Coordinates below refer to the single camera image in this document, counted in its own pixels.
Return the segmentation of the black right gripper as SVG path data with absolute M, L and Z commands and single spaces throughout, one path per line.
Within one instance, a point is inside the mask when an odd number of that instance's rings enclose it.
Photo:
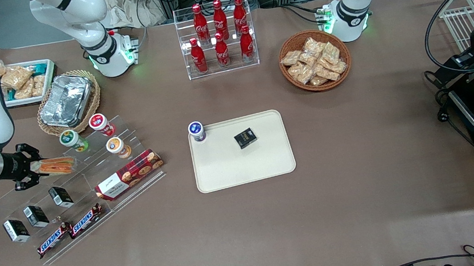
M 16 152 L 3 153 L 3 169 L 1 170 L 1 180 L 14 181 L 14 190 L 23 192 L 27 189 L 37 186 L 42 176 L 37 172 L 30 172 L 30 163 L 41 161 L 43 158 L 37 148 L 26 144 L 16 144 Z

